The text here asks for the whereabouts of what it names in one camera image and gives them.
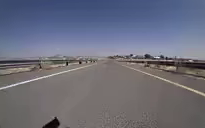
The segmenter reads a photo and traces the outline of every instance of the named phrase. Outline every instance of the sky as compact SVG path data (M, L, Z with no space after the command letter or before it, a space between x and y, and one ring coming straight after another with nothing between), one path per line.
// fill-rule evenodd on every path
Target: sky
M205 59L205 0L0 0L0 57Z

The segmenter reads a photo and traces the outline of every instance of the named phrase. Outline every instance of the white lane line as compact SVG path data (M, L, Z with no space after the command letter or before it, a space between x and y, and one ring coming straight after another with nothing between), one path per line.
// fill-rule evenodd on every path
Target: white lane line
M5 90L5 89L8 89L8 88L15 87L15 86L23 85L23 84L26 84L26 83L30 83L30 82L33 82L33 81L37 81L37 80L49 78L49 77L52 77L52 76L57 76L57 75L60 75L60 74L64 74L64 73L76 71L76 70L79 70L79 69L87 68L87 67L90 67L90 66L93 66L93 65L95 65L95 64L86 65L86 66L82 66L82 67L79 67L79 68L74 68L74 69L70 69L70 70L66 70L66 71L54 73L54 74L51 74L51 75L42 76L42 77L38 77L38 78L26 80L26 81L23 81L23 82L18 82L18 83L15 83L15 84L7 85L7 86L4 86L4 87L1 87L1 88L0 88L0 91L1 91L1 90Z
M204 93L204 92L200 92L200 91L198 91L198 90L195 90L195 89L189 88L189 87L187 87L187 86L184 86L184 85L182 85L182 84L178 84L178 83L175 83L175 82L173 82L173 81L164 79L164 78L162 78L162 77L159 77L159 76L156 76L156 75L153 75L153 74L150 74L150 73L141 71L141 70L139 70L139 69L135 69L135 68L132 68L132 67L129 67L129 66L126 66L126 65L121 65L121 66L126 67L126 68L129 68L129 69L132 69L132 70L135 70L135 71L138 71L138 72L141 72L141 73L146 74L146 75L148 75L148 76L152 76L152 77L157 78L157 79L159 79L159 80L165 81L165 82L167 82L167 83L173 84L173 85L175 85L175 86L177 86L177 87L181 87L181 88L183 88L183 89L186 89L186 90L188 90L188 91L194 92L194 93L196 93L196 94L198 94L198 95L200 95L200 96L205 97L205 93Z

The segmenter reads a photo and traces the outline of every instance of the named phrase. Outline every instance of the asphalt road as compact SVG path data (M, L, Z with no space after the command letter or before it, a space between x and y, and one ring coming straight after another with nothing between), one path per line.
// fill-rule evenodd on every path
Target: asphalt road
M2 88L63 72L0 90L0 127L41 128L56 116L61 128L205 128L204 96L123 64L109 60L0 76ZM73 70L81 66L89 67ZM204 80L141 70L205 93Z

